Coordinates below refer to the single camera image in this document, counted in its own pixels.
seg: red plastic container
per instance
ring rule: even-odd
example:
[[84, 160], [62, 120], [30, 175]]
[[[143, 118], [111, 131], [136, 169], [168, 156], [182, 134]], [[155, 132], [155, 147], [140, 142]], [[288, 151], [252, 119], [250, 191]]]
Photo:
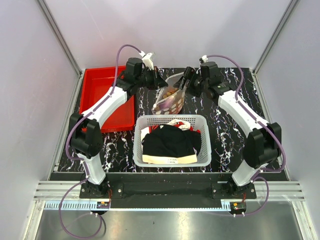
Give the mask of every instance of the red plastic container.
[[[118, 75], [125, 70], [125, 66], [118, 67]], [[85, 70], [81, 93], [80, 109], [82, 113], [91, 108], [102, 98], [115, 80], [115, 67], [92, 68]], [[130, 131], [135, 125], [135, 96], [120, 106], [104, 123], [102, 133]]]

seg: white laundry basket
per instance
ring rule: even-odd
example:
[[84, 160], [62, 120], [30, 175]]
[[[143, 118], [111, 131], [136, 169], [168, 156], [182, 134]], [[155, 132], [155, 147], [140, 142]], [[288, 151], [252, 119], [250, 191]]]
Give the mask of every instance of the white laundry basket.
[[[142, 161], [142, 147], [141, 147], [141, 129], [149, 126], [167, 124], [173, 119], [187, 121], [191, 124], [194, 130], [201, 131], [201, 150], [197, 156], [196, 163], [190, 164], [152, 164]], [[204, 167], [211, 162], [211, 144], [207, 120], [201, 115], [144, 115], [140, 116], [134, 129], [134, 143], [133, 143], [133, 160], [139, 167], [149, 168], [176, 168], [176, 167]]]

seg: white wall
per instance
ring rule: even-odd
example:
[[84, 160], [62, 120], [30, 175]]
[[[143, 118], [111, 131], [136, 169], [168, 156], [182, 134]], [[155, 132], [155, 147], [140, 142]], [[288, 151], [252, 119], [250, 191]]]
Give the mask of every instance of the white wall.
[[20, 240], [76, 74], [34, 0], [0, 3], [0, 239]]
[[[46, 0], [80, 68], [115, 65], [118, 48], [155, 52], [159, 67], [222, 54], [254, 67], [290, 0]], [[138, 56], [125, 50], [121, 64]], [[232, 66], [217, 60], [221, 66]]]
[[320, 1], [300, 1], [258, 72], [272, 120], [280, 123], [290, 176], [302, 185], [320, 235]]

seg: folded clothes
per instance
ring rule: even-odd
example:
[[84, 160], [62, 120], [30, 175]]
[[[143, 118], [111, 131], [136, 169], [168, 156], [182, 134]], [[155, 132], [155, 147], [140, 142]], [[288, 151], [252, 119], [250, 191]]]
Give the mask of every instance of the folded clothes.
[[150, 164], [196, 163], [201, 150], [200, 131], [178, 119], [142, 129], [141, 139], [142, 161]]

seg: shiny floor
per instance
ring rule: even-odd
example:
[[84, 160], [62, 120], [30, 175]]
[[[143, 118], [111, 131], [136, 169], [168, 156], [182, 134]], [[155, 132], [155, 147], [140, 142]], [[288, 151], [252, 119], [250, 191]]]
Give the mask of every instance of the shiny floor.
[[[258, 207], [250, 202], [247, 212]], [[83, 211], [63, 211], [68, 230], [78, 236], [93, 234], [99, 220]], [[227, 217], [208, 212], [109, 211], [103, 215], [106, 229], [93, 239], [100, 240], [302, 240], [292, 206], [269, 202], [253, 216]], [[45, 210], [36, 240], [73, 240], [61, 228], [58, 211]]]

